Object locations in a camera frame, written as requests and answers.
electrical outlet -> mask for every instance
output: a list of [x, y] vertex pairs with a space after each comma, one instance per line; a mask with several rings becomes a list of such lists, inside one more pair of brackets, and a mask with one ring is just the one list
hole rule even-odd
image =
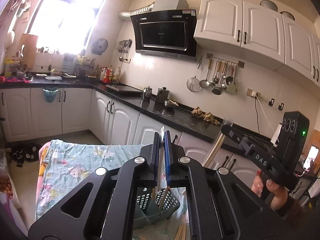
[[252, 90], [252, 89], [250, 89], [250, 88], [248, 88], [246, 95], [249, 96], [249, 97], [252, 97], [252, 98], [256, 98], [256, 96], [257, 96], [258, 98], [261, 97], [261, 94], [260, 94], [259, 92], [254, 91], [254, 90]]

hand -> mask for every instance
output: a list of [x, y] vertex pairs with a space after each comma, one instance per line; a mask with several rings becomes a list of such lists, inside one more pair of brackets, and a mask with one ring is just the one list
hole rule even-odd
[[[261, 193], [263, 190], [263, 182], [261, 179], [261, 175], [262, 175], [262, 170], [259, 169], [257, 171], [257, 176], [254, 178], [252, 186], [251, 186], [251, 190], [258, 197], [261, 197]], [[271, 179], [267, 180], [266, 185], [267, 185], [267, 189], [270, 192], [272, 192], [273, 194], [275, 194], [275, 196], [273, 197], [273, 199], [270, 203], [270, 207], [273, 210], [280, 209], [287, 202], [288, 191], [283, 186], [280, 186], [280, 185], [276, 184], [275, 182], [273, 182]]]

flexible exhaust duct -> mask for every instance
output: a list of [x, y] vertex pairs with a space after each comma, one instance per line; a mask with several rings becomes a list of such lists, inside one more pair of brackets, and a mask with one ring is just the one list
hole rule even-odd
[[139, 8], [139, 9], [136, 9], [134, 11], [127, 11], [127, 12], [126, 11], [122, 11], [122, 12], [119, 12], [118, 13], [118, 17], [120, 19], [123, 19], [123, 20], [130, 20], [130, 16], [131, 15], [151, 12], [154, 4], [155, 4], [155, 2], [153, 2], [150, 5], [147, 5], [147, 6]]

countertop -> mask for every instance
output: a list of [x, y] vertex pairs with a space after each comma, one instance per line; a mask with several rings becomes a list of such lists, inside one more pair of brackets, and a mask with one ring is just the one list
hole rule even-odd
[[[74, 79], [62, 79], [60, 81], [51, 81], [47, 79], [39, 79], [34, 77], [33, 81], [30, 83], [23, 82], [6, 82], [0, 84], [0, 89], [8, 89], [8, 88], [38, 88], [38, 87], [58, 87], [58, 88], [93, 88], [104, 95], [113, 98], [127, 106], [132, 107], [133, 109], [139, 111], [146, 116], [149, 116], [164, 125], [168, 125], [176, 130], [181, 132], [188, 133], [194, 137], [197, 137], [201, 140], [204, 140], [208, 143], [212, 143], [220, 133], [220, 127], [214, 124], [210, 124], [201, 119], [197, 119], [192, 117], [189, 110], [183, 108], [175, 108], [172, 110], [168, 110], [164, 107], [164, 104], [158, 103], [154, 101], [153, 98], [150, 100], [142, 100], [140, 96], [128, 96], [123, 95], [114, 90], [111, 90], [105, 86], [100, 81], [96, 81], [95, 83], [88, 83], [82, 80], [74, 80]], [[260, 139], [269, 141], [270, 139], [259, 135], [253, 131], [250, 131], [244, 127], [238, 126], [234, 124], [234, 126], [248, 134], [259, 137]], [[224, 143], [221, 148], [233, 152], [235, 154], [243, 156], [243, 152], [239, 148], [238, 144], [233, 142], [229, 138], [225, 138]], [[300, 172], [302, 167], [300, 163], [298, 163], [296, 171]], [[305, 173], [303, 175], [306, 179], [311, 179], [314, 174]]]

phone screen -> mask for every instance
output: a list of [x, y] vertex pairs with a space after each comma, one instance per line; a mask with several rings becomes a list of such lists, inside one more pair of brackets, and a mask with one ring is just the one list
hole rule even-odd
[[311, 149], [308, 153], [308, 157], [306, 158], [306, 160], [303, 164], [303, 169], [305, 171], [310, 171], [310, 168], [312, 168], [313, 162], [317, 158], [318, 152], [319, 152], [319, 148], [312, 145]]

